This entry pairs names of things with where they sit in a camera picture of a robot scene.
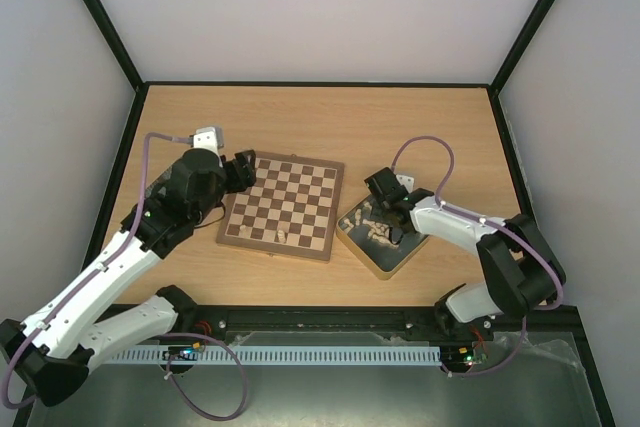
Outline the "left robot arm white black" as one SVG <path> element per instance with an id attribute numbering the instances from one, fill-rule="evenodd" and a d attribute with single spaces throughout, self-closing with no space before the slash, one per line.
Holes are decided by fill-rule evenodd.
<path id="1" fill-rule="evenodd" d="M 23 321 L 2 321 L 3 404 L 11 403 L 7 388 L 17 374 L 35 399 L 56 406 L 116 353 L 183 323 L 195 304 L 175 286 L 108 321 L 99 318 L 134 280 L 189 239 L 225 195 L 242 193 L 255 181 L 254 151 L 226 159 L 191 148 L 147 184 L 120 230 L 57 297 Z"/>

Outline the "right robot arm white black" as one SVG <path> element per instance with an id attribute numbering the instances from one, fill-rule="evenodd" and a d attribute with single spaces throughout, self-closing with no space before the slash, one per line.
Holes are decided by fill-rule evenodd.
<path id="1" fill-rule="evenodd" d="M 522 320 L 533 310 L 552 310 L 563 302 L 566 274 L 531 217 L 484 216 L 444 201 L 439 191 L 410 192 L 388 167 L 365 184 L 393 227 L 440 238 L 479 259 L 484 280 L 461 285 L 434 305 L 443 336 L 458 338 L 480 318 Z"/>

